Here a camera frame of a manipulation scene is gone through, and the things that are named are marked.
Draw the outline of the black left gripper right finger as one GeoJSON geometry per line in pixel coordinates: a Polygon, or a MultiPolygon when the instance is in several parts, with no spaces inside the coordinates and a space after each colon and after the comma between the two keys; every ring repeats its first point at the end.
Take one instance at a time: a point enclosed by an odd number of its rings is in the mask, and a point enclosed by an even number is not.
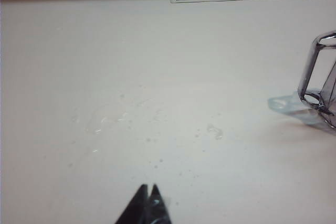
{"type": "Polygon", "coordinates": [[[169,212],[156,184],[153,185],[148,198],[148,223],[171,224],[169,212]]]}

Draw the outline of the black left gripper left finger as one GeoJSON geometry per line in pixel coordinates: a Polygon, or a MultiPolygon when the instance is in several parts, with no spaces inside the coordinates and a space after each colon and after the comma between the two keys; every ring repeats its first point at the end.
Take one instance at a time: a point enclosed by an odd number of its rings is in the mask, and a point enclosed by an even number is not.
{"type": "Polygon", "coordinates": [[[147,199],[148,186],[146,184],[142,184],[129,201],[115,224],[145,223],[145,208],[147,199]]]}

